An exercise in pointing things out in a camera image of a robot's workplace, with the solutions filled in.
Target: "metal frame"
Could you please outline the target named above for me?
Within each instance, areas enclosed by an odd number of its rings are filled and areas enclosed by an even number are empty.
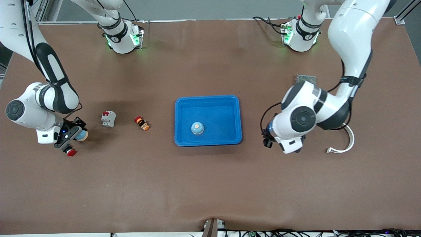
[[[405,25],[405,17],[412,12],[419,4],[421,0],[411,0],[396,16],[394,16],[395,23],[397,25]]]
[[[50,0],[39,0],[39,1],[41,1],[40,7],[38,8],[38,11],[35,15],[35,18],[38,22],[43,20]]]
[[[133,21],[138,23],[157,23],[157,22],[185,22],[185,21],[196,21],[195,19],[184,19],[184,20],[154,20],[154,21]],[[97,21],[85,21],[85,22],[38,22],[38,25],[84,25],[84,24],[98,24]]]
[[[9,65],[6,66],[6,70],[5,70],[4,74],[0,74],[0,89],[1,89],[1,86],[3,85],[3,80],[4,80],[4,77],[7,74],[8,69],[9,69]]]

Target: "white circuit breaker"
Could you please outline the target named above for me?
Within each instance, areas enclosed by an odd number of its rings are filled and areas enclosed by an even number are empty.
[[[105,111],[102,113],[101,121],[104,127],[114,127],[114,120],[117,116],[116,113],[112,111]]]

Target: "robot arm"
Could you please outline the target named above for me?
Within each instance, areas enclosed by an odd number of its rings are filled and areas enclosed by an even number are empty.
[[[292,50],[305,52],[316,43],[319,29],[327,13],[323,5],[340,5],[344,0],[300,0],[303,3],[301,17],[281,25],[282,42]]]
[[[45,76],[48,84],[39,88],[37,103],[48,110],[70,113],[79,104],[79,97],[70,84],[57,54],[40,32],[37,22],[30,20],[30,29],[26,29],[29,23],[24,21],[22,11],[25,11],[29,19],[35,17],[32,11],[26,12],[25,9],[27,6],[22,4],[22,0],[0,2],[0,41],[5,47],[34,62]]]
[[[56,148],[68,152],[71,150],[69,142],[86,124],[79,118],[70,122],[53,112],[73,112],[79,97],[57,54],[43,37],[37,22],[31,19],[35,17],[28,0],[0,1],[0,41],[34,62],[48,82],[29,85],[19,98],[8,103],[6,115],[16,124],[35,129],[39,143],[54,143]]]
[[[305,135],[316,125],[335,129],[351,110],[371,59],[371,37],[390,0],[346,0],[329,27],[328,37],[342,59],[344,74],[336,95],[300,82],[282,100],[282,112],[263,130],[264,143],[280,144],[284,153],[300,151]]]
[[[142,48],[143,28],[122,19],[117,11],[123,0],[71,0],[87,11],[104,30],[108,45],[119,54]]]

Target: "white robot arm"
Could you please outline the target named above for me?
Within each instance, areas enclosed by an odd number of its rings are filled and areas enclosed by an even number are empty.
[[[69,142],[85,129],[85,123],[79,118],[70,122],[53,112],[73,112],[79,105],[79,97],[55,51],[40,32],[29,0],[0,1],[0,41],[34,62],[48,82],[32,83],[19,98],[9,102],[7,117],[16,124],[35,129],[39,143],[54,143],[63,151],[70,151]]]
[[[142,27],[129,20],[122,19],[117,11],[123,0],[71,0],[87,11],[95,20],[98,27],[105,32],[108,45],[116,53],[126,54],[135,48],[142,48]]]
[[[346,0],[333,18],[328,38],[343,62],[343,75],[332,95],[305,81],[285,94],[281,109],[263,129],[264,144],[277,142],[284,153],[298,152],[316,125],[337,129],[351,112],[352,100],[364,81],[371,59],[371,38],[390,0]]]

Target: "cable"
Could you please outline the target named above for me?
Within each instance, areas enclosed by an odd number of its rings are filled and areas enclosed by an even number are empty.
[[[262,134],[263,134],[263,136],[266,138],[266,139],[268,139],[269,141],[272,141],[272,142],[277,142],[277,141],[275,141],[275,140],[273,140],[273,139],[270,139],[270,138],[268,138],[266,135],[265,135],[265,133],[264,133],[264,130],[263,130],[263,127],[262,127],[262,122],[263,122],[263,119],[264,119],[264,116],[266,115],[266,113],[270,110],[270,109],[272,109],[273,107],[275,107],[275,106],[277,106],[277,105],[280,105],[280,104],[282,104],[282,101],[281,102],[278,102],[278,103],[276,103],[276,104],[274,104],[274,105],[272,105],[271,107],[269,107],[264,113],[263,113],[263,115],[262,115],[262,118],[260,119],[260,130],[262,131]]]
[[[129,19],[126,19],[126,18],[121,18],[121,19],[125,19],[125,20],[131,21],[131,22],[143,21],[143,20],[141,20],[141,19],[134,19],[134,20],[129,20]]]
[[[302,232],[302,231],[297,231],[297,233],[299,233],[300,235],[301,235],[301,234],[303,234],[303,235],[305,235],[305,236],[307,236],[307,237],[310,237],[310,235],[308,235],[307,233]]]
[[[269,17],[267,18],[267,20],[269,21],[270,26],[272,26],[272,29],[273,29],[276,33],[278,33],[278,34],[280,34],[280,35],[286,35],[285,33],[282,33],[282,32],[277,31],[277,30],[275,29],[275,27],[274,27],[274,25],[272,24],[272,22],[270,21],[270,18],[269,18]]]
[[[26,3],[27,3],[27,0],[22,2],[21,6],[22,6],[22,16],[23,16],[23,21],[24,21],[24,28],[25,28],[25,35],[26,35],[26,39],[27,39],[27,43],[28,43],[28,49],[29,49],[29,52],[32,56],[32,60],[35,63],[35,66],[37,66],[38,70],[44,75],[43,71],[41,70],[41,67],[39,66],[38,59],[35,56],[35,51],[33,50],[34,47],[33,47],[33,45],[31,45],[31,42],[33,42],[33,38],[32,38],[32,40],[29,39],[28,24],[27,24],[27,17],[26,17],[27,13],[25,11]]]
[[[338,84],[336,84],[336,86],[334,86],[332,89],[328,90],[327,92],[331,92],[332,90],[336,89],[340,84],[341,84],[341,82],[338,82]]]
[[[70,112],[68,115],[66,115],[65,117],[64,117],[64,119],[67,119],[70,115],[72,115],[74,112],[76,112],[76,111],[79,111],[79,110],[81,110],[82,108],[83,108],[83,105],[79,102],[79,104],[78,105],[80,105],[80,108],[79,109],[75,109],[75,110],[73,110],[72,112]]]
[[[293,232],[296,232],[295,230],[293,230],[293,229],[281,229],[280,230],[281,232],[285,232],[285,234],[291,234],[291,235],[293,235],[294,237],[298,237],[298,235],[296,235],[296,234],[294,234]]]
[[[123,0],[123,2],[124,2],[124,4],[126,4],[127,8],[128,8],[128,9],[130,10],[130,12],[132,13],[134,21],[136,21],[136,20],[137,20],[137,18],[134,16],[134,13],[133,13],[133,11],[131,10],[131,8],[129,7],[129,5],[127,5],[126,0]]]
[[[107,11],[107,9],[105,9],[105,7],[99,2],[99,0],[96,0],[96,1],[99,3],[99,5],[102,7],[102,9],[104,9],[108,13],[108,15],[111,18],[113,18],[114,20],[118,21],[118,19],[115,19],[114,17],[111,16],[111,14]]]
[[[264,23],[270,25],[270,23],[268,21],[266,21],[265,19],[263,19],[263,18],[261,18],[259,16],[252,17],[252,19],[259,19],[259,20],[263,21]],[[276,26],[276,27],[281,27],[281,25],[278,25],[278,24],[273,24],[273,25]]]

